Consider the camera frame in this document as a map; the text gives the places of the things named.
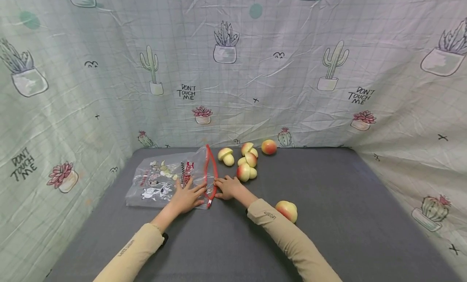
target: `grid pattern fabric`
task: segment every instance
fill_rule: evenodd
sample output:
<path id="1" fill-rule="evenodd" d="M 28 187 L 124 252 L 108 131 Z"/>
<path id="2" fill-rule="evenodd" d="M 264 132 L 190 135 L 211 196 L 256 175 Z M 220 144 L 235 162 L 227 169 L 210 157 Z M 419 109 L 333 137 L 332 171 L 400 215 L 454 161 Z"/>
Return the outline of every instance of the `grid pattern fabric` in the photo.
<path id="1" fill-rule="evenodd" d="M 356 150 L 467 281 L 465 5 L 0 0 L 0 282 L 42 281 L 136 149 L 267 138 Z"/>

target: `beige sleeve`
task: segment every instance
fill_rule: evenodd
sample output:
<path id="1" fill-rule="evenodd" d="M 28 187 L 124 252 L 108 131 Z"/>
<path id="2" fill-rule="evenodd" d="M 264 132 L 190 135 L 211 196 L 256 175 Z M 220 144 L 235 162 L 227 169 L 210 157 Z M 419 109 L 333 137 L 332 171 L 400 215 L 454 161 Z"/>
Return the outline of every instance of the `beige sleeve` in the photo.
<path id="1" fill-rule="evenodd" d="M 342 282 L 316 246 L 295 224 L 263 199 L 248 208 L 248 218 L 274 239 L 305 282 Z"/>
<path id="2" fill-rule="evenodd" d="M 160 230 L 144 224 L 94 279 L 94 282 L 132 282 L 139 270 L 164 242 Z"/>

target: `gray table surface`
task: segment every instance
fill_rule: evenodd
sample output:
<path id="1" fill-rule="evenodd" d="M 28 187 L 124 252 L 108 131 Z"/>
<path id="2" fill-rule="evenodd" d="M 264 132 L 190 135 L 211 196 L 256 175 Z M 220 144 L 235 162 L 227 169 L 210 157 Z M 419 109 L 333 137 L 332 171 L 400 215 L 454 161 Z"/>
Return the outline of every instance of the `gray table surface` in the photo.
<path id="1" fill-rule="evenodd" d="M 133 234 L 159 212 L 125 206 L 135 168 L 147 157 L 196 149 L 140 149 L 120 171 L 46 282 L 90 282 Z M 240 150 L 234 149 L 236 160 Z M 279 149 L 260 155 L 258 177 L 246 186 L 271 205 L 298 207 L 297 226 L 344 282 L 456 282 L 460 279 L 381 181 L 350 149 Z M 236 166 L 218 164 L 220 176 Z M 167 230 L 138 282 L 301 281 L 261 228 L 236 201 L 214 200 Z"/>

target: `plastic bag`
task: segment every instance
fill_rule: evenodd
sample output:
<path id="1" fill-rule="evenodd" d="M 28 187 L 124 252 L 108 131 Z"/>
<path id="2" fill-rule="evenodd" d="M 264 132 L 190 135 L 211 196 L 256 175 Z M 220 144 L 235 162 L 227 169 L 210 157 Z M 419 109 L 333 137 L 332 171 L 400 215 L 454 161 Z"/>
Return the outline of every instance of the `plastic bag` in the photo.
<path id="1" fill-rule="evenodd" d="M 176 180 L 185 187 L 193 178 L 191 187 L 207 182 L 207 191 L 200 196 L 204 203 L 198 209 L 208 209 L 216 194 L 214 178 L 217 166 L 209 145 L 197 152 L 178 153 L 144 159 L 138 166 L 125 200 L 127 206 L 163 208 L 172 199 Z"/>
<path id="2" fill-rule="evenodd" d="M 133 183 L 125 196 L 127 206 L 163 208 L 175 193 L 176 171 L 194 152 L 144 159 L 136 168 Z"/>
<path id="3" fill-rule="evenodd" d="M 216 160 L 212 155 L 209 145 L 201 147 L 194 155 L 187 157 L 187 159 L 176 168 L 175 172 L 182 176 L 180 179 L 182 187 L 187 185 L 190 177 L 193 178 L 191 187 L 196 187 L 206 181 L 207 191 L 199 198 L 203 200 L 204 203 L 197 208 L 208 209 L 211 207 L 212 200 L 217 191 L 217 188 L 214 186 L 214 178 L 218 177 L 218 175 Z"/>

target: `hand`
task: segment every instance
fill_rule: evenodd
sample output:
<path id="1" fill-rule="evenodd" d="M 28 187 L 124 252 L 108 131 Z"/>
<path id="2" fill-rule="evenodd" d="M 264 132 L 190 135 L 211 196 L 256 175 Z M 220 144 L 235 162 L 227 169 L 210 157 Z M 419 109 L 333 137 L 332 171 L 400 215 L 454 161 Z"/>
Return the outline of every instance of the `hand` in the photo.
<path id="1" fill-rule="evenodd" d="M 194 187 L 193 189 L 190 189 L 191 184 L 193 184 L 193 178 L 190 178 L 187 185 L 182 187 L 180 185 L 180 178 L 178 178 L 175 183 L 175 194 L 169 204 L 167 204 L 167 207 L 171 208 L 178 214 L 181 214 L 187 213 L 191 209 L 202 205 L 204 201 L 198 200 L 198 198 L 206 192 L 206 182 Z"/>
<path id="2" fill-rule="evenodd" d="M 222 193 L 217 193 L 216 198 L 230 200 L 236 198 L 236 194 L 242 189 L 243 184 L 240 183 L 237 177 L 231 178 L 228 175 L 225 178 L 215 178 L 214 186 L 222 190 Z"/>

